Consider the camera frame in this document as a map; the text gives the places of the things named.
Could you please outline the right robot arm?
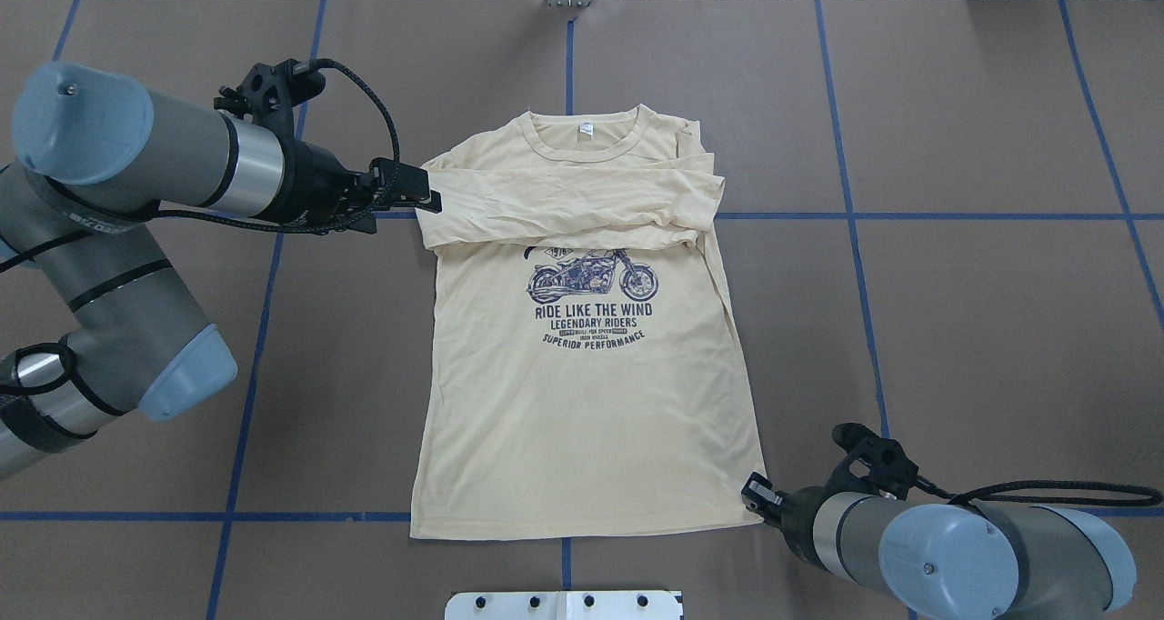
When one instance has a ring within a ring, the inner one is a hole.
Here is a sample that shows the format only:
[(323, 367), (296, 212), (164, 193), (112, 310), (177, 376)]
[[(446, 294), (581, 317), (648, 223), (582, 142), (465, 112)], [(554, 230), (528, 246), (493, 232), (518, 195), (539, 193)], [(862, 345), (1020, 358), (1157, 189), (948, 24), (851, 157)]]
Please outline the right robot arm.
[(928, 619), (1102, 619), (1130, 603), (1140, 579), (1117, 529), (1059, 505), (789, 493), (760, 473), (741, 501), (807, 565)]

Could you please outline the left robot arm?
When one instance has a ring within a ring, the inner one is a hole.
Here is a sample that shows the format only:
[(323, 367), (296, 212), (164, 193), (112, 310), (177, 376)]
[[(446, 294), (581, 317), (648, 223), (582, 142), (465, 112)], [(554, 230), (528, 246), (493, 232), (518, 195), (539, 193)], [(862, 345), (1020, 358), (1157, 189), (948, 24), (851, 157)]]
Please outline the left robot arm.
[(162, 422), (236, 380), (237, 364), (148, 229), (185, 218), (249, 231), (376, 231), (375, 213), (440, 213), (420, 168), (389, 157), (345, 168), (296, 135), (332, 58), (257, 64), (212, 109), (125, 74), (54, 60), (17, 97), (3, 168), (3, 271), (38, 268), (74, 315), (62, 338), (3, 358), (3, 478), (83, 446), (139, 409)]

